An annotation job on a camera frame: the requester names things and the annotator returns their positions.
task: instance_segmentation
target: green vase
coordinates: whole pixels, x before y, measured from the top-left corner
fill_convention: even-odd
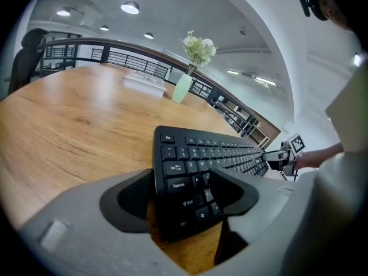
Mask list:
[[[185,97],[185,95],[188,93],[189,88],[190,88],[190,84],[191,84],[191,76],[187,75],[187,74],[183,74],[175,89],[174,92],[172,94],[172,101],[177,102],[177,103],[181,103]]]

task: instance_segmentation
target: chair backrest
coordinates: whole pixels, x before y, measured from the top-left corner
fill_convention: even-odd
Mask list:
[[[14,58],[8,89],[8,95],[30,82],[30,78],[40,61],[49,31],[36,28],[23,37],[22,47]]]

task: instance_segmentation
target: wooden tabletop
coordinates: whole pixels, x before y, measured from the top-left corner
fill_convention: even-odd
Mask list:
[[[152,167],[159,125],[239,136],[203,99],[173,102],[122,87],[131,70],[109,64],[73,68],[37,80],[0,102],[0,198],[19,228],[61,192],[88,181]],[[221,224],[177,243],[151,234],[178,265],[196,274],[213,267]]]

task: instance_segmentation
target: black keyboard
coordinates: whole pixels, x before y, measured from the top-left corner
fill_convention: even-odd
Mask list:
[[[169,242],[201,232],[222,219],[210,190],[211,167],[263,176],[261,150],[245,139],[158,126],[153,168],[160,232]]]

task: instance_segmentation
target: chair headrest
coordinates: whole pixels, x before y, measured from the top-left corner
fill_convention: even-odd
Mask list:
[[[23,48],[36,48],[43,40],[45,35],[49,33],[48,30],[36,28],[28,31],[22,39]]]

